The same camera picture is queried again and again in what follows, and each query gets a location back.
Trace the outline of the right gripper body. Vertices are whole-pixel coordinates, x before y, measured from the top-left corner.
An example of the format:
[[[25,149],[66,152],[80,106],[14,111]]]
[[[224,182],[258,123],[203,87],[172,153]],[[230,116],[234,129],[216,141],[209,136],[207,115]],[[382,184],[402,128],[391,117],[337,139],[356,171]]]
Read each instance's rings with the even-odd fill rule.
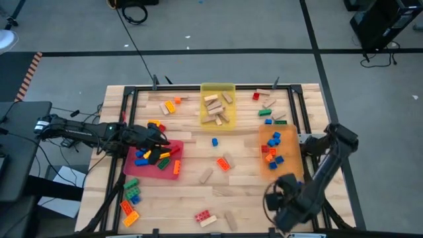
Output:
[[[278,177],[266,191],[266,205],[268,210],[276,212],[286,206],[298,193],[299,184],[294,174],[286,174]]]

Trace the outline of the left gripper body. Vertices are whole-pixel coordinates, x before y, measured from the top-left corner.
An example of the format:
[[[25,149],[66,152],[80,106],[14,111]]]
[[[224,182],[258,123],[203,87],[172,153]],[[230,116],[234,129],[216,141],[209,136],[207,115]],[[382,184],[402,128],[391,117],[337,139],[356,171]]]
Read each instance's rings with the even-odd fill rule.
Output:
[[[156,126],[130,126],[122,131],[122,142],[138,149],[162,146],[161,131]]]

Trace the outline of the red large brick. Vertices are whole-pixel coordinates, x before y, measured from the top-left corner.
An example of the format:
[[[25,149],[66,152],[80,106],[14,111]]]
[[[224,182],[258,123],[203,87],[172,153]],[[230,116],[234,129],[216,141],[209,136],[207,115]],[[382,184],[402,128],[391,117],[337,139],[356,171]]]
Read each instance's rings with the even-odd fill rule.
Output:
[[[211,215],[209,210],[203,210],[200,213],[197,213],[194,216],[194,219],[196,220],[196,222],[201,222],[201,221],[204,221],[205,219],[208,219],[210,216]]]

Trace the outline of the pink translucent plastic bin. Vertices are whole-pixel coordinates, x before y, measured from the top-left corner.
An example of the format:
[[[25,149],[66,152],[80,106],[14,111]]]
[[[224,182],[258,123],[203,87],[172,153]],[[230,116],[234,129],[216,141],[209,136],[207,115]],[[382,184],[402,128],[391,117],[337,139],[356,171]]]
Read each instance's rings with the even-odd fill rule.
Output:
[[[184,142],[180,140],[170,140],[170,145],[167,145],[168,148],[173,149],[174,147],[178,147],[179,150],[175,153],[171,154],[170,156],[170,163],[164,168],[158,168],[159,162],[156,165],[143,165],[137,166],[135,161],[137,157],[135,155],[137,149],[135,147],[130,147],[126,162],[124,164],[124,174],[128,176],[134,177],[150,177],[150,178],[158,178],[158,179],[166,179],[166,180],[177,180],[179,175],[174,174],[174,164],[175,161],[180,161],[180,165],[182,165],[181,161],[183,158],[183,150],[184,150]]]

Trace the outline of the orange translucent plastic bin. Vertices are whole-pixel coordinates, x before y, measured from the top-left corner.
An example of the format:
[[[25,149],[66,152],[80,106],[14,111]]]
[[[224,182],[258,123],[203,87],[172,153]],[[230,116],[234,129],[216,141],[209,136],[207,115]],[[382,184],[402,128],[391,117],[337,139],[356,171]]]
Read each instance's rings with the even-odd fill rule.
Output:
[[[270,147],[267,143],[270,139],[275,139],[273,137],[274,132],[279,132],[281,134],[279,138],[281,143],[279,145],[275,145],[274,147]],[[260,152],[260,174],[264,180],[276,180],[282,175],[292,173],[295,175],[297,180],[300,182],[304,181],[304,169],[299,148],[299,141],[297,138],[297,128],[294,125],[261,125],[258,129],[258,142]],[[265,156],[269,155],[270,152],[269,150],[267,153],[261,152],[262,145],[267,145],[269,150],[270,148],[276,149],[276,154],[273,155],[273,160],[271,160],[271,162],[275,162],[275,158],[279,155],[284,158],[283,163],[277,164],[277,169],[272,170],[269,168],[269,162],[265,160]]]

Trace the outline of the yellow translucent plastic bin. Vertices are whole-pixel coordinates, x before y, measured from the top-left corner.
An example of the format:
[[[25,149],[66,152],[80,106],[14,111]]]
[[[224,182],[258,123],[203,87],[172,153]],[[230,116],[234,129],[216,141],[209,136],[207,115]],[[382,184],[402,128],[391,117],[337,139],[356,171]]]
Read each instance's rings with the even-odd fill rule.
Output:
[[[222,92],[226,91],[229,93],[229,95],[232,97],[233,102],[231,104],[228,104],[225,99],[222,96]],[[201,126],[205,130],[223,130],[223,131],[229,131],[234,130],[236,125],[236,86],[233,83],[202,83],[200,86],[200,123],[202,119],[208,115],[208,109],[205,105],[204,97],[210,96],[210,95],[217,95],[218,99],[213,100],[220,101],[222,103],[222,106],[224,108],[224,111],[222,113],[225,113],[229,119],[230,122],[222,121],[222,125],[218,126],[215,121],[208,122],[208,123],[201,123]]]

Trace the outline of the white paper sheet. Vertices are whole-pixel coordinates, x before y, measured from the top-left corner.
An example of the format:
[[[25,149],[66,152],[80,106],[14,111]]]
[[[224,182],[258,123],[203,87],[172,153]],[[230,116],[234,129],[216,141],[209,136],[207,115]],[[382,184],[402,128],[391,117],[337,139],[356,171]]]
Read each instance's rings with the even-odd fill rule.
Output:
[[[75,169],[71,169],[66,166],[61,166],[59,169],[57,169],[57,172],[59,173],[58,175],[53,172],[54,177],[52,178],[52,180],[54,182],[71,186],[75,184],[77,187],[82,187],[83,180],[85,178],[84,173],[81,173],[79,171],[76,171]],[[81,203],[79,201],[74,200],[64,200],[61,198],[43,196],[38,201],[38,205],[53,212],[57,212],[61,215],[65,215],[69,218],[76,218]]]

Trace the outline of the black desk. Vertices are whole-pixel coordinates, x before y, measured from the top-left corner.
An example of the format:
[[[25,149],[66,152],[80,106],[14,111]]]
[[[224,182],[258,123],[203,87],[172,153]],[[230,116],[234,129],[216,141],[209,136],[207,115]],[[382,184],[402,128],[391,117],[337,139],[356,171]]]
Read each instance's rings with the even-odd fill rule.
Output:
[[[7,121],[0,128],[7,135],[0,135],[0,151],[8,155],[5,168],[0,174],[0,202],[14,202],[21,196],[39,194],[37,183],[43,178],[29,174],[40,140],[34,133],[39,118],[50,113],[52,104],[39,102],[0,102],[0,118]]]

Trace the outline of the striped hazard tape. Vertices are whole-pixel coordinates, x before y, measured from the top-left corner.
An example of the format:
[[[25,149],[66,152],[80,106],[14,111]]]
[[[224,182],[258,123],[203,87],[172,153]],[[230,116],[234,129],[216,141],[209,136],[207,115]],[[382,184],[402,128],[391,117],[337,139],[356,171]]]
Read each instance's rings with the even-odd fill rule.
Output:
[[[34,74],[38,68],[38,65],[42,59],[42,52],[36,52],[33,57],[32,61],[30,62],[30,65],[28,66],[28,69],[24,75],[24,79],[22,83],[20,84],[19,90],[15,96],[14,102],[23,101],[27,91],[29,89],[29,86],[31,84],[32,78],[34,77]]]

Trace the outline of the black floor equipment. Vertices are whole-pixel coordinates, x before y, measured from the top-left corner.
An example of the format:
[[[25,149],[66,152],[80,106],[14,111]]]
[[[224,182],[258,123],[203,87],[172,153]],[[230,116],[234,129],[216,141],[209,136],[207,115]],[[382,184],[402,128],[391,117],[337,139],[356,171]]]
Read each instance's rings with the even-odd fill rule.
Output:
[[[121,9],[137,5],[150,6],[158,5],[159,0],[105,0],[111,9]]]

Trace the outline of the white round fan base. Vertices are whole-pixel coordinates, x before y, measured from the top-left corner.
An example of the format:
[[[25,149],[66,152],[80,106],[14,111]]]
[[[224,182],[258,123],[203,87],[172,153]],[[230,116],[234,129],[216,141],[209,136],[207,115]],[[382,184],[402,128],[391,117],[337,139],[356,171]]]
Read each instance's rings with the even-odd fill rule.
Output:
[[[0,30],[0,55],[11,50],[19,41],[19,36],[12,30]]]

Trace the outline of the black stand leg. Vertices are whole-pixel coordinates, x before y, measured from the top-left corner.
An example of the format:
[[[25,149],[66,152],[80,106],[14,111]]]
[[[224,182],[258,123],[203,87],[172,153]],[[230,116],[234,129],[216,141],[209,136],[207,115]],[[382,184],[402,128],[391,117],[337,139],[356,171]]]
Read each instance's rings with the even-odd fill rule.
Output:
[[[0,0],[0,10],[3,9],[5,16],[0,14],[0,25],[4,24],[5,30],[10,30],[17,23],[17,17],[26,0]]]

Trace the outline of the black equipment case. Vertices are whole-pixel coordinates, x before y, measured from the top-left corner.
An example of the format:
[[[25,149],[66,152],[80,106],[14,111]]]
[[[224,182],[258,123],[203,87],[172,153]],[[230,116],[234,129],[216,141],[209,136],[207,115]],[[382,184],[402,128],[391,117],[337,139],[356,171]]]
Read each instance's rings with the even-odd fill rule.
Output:
[[[421,12],[423,0],[365,0],[350,25],[363,50],[379,51]]]

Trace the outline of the black metal table frame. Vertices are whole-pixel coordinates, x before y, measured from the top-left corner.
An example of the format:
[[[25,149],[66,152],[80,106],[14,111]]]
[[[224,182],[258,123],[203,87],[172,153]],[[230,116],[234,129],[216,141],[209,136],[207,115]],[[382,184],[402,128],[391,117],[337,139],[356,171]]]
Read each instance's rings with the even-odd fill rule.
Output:
[[[165,127],[166,136],[184,142],[184,155],[180,178],[176,181],[155,178],[141,180],[142,201],[136,210],[140,218],[125,227],[120,202],[124,195],[119,192],[97,229],[115,231],[119,234],[150,234],[155,228],[161,235],[195,233],[227,233],[228,223],[224,213],[231,211],[240,233],[264,233],[270,222],[262,209],[265,183],[258,165],[258,127],[263,118],[258,115],[262,106],[252,99],[256,87],[251,84],[236,87],[236,126],[231,131],[212,131],[200,125],[200,87],[197,85],[159,85],[156,91],[143,86],[138,93],[125,93],[122,85],[110,85],[106,89],[101,122],[116,122],[126,112],[126,120],[136,124],[158,120]],[[181,103],[176,104],[175,97]],[[160,104],[170,100],[176,111],[164,115]],[[217,138],[218,146],[212,145]],[[219,158],[229,152],[235,168],[222,171],[217,165]],[[201,184],[200,176],[207,168],[213,173]],[[209,210],[217,221],[201,227],[194,216]]]

